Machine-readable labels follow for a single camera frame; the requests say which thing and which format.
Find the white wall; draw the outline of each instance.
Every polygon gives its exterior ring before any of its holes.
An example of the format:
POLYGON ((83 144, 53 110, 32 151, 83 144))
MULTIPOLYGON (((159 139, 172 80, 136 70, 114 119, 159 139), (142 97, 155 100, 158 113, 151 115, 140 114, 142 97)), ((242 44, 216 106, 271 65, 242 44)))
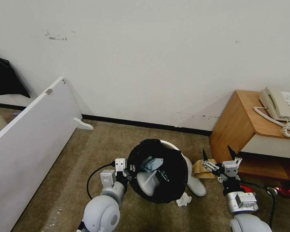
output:
POLYGON ((1 0, 0 57, 83 114, 212 130, 235 89, 290 91, 290 0, 1 0))

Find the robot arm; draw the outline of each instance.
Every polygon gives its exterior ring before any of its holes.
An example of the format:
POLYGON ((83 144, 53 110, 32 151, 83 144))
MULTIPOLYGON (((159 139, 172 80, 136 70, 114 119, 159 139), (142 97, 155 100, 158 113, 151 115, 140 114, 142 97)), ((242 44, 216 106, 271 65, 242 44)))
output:
MULTIPOLYGON (((228 146, 231 155, 235 152, 228 146)), ((237 175, 242 158, 235 157, 234 160, 224 161, 221 164, 213 164, 208 161, 203 150, 202 165, 223 184, 223 194, 227 199, 227 208, 234 218, 230 221, 233 232, 272 232, 269 225, 258 217, 251 215, 258 210, 257 200, 253 193, 245 193, 240 186, 240 178, 237 175)))
POLYGON ((130 179, 126 164, 126 159, 116 159, 116 171, 107 169, 100 173, 103 189, 85 207, 83 221, 87 230, 84 231, 112 232, 118 225, 119 207, 130 179))

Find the red object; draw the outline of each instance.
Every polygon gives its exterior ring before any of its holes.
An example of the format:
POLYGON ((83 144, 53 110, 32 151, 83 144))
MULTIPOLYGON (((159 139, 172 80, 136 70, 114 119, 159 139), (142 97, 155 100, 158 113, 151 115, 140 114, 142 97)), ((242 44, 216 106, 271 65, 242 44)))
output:
POLYGON ((279 187, 274 187, 278 195, 281 195, 283 197, 290 198, 290 189, 283 189, 279 187))
POLYGON ((248 188, 244 185, 241 185, 241 188, 243 188, 245 190, 245 192, 252 192, 252 193, 254 192, 251 188, 248 188))

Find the black baseboard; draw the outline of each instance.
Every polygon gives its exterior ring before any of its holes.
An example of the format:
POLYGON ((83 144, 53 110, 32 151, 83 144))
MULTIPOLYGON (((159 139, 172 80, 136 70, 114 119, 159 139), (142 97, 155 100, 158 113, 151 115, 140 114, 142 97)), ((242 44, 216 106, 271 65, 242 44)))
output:
MULTIPOLYGON (((8 105, 8 104, 1 104, 1 103, 0 103, 0 107, 13 109, 13 110, 24 110, 26 108, 25 106, 8 105)), ((106 118, 106 117, 93 116, 93 115, 87 115, 87 114, 82 114, 82 116, 83 116, 83 119, 88 119, 88 120, 112 122, 112 123, 118 123, 118 124, 124 124, 124 125, 147 127, 147 128, 153 128, 153 129, 162 129, 162 130, 168 130, 168 131, 177 131, 177 132, 183 132, 183 133, 189 133, 189 134, 199 134, 199 135, 210 136, 212 133, 209 130, 199 130, 199 129, 192 129, 192 128, 186 128, 186 127, 174 127, 174 126, 161 125, 161 124, 155 124, 155 123, 149 123, 149 122, 139 122, 139 121, 130 121, 130 120, 125 120, 125 119, 106 118)))
POLYGON ((15 105, 8 105, 8 104, 1 104, 1 103, 0 103, 0 107, 1 108, 7 108, 7 109, 13 109, 13 110, 24 110, 24 109, 26 109, 25 106, 15 106, 15 105))

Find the blue cloth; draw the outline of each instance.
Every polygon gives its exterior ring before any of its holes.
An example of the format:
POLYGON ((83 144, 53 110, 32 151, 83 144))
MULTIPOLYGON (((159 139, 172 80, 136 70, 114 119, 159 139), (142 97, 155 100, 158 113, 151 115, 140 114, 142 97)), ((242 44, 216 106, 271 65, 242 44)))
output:
POLYGON ((149 156, 147 159, 145 159, 142 162, 141 169, 143 169, 146 172, 153 172, 154 170, 157 170, 162 164, 163 164, 163 159, 153 158, 149 156))

